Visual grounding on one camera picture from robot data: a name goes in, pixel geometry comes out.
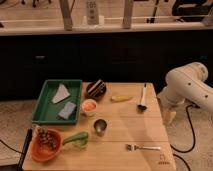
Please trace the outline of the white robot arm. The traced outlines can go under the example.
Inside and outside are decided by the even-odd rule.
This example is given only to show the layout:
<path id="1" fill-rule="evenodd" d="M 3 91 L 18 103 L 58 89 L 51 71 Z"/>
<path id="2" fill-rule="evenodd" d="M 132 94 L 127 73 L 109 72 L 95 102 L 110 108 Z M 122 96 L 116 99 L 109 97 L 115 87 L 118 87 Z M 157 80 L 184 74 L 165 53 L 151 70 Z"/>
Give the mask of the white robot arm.
<path id="1" fill-rule="evenodd" d="M 208 69 L 200 62 L 174 68 L 166 74 L 166 86 L 157 95 L 165 125 L 170 124 L 176 116 L 173 108 L 185 100 L 213 113 L 213 88 L 205 84 L 207 78 Z"/>

